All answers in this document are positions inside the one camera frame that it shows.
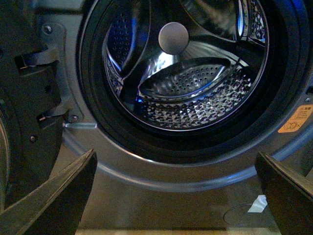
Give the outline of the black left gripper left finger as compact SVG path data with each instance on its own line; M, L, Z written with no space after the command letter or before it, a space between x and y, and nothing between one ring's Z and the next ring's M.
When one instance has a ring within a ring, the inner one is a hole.
M2 235L73 235L97 169L91 149L0 214Z

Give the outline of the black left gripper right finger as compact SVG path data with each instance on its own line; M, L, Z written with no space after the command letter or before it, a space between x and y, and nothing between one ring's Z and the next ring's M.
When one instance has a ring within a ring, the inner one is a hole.
M255 168L274 220L283 235L313 233L313 183L265 152Z

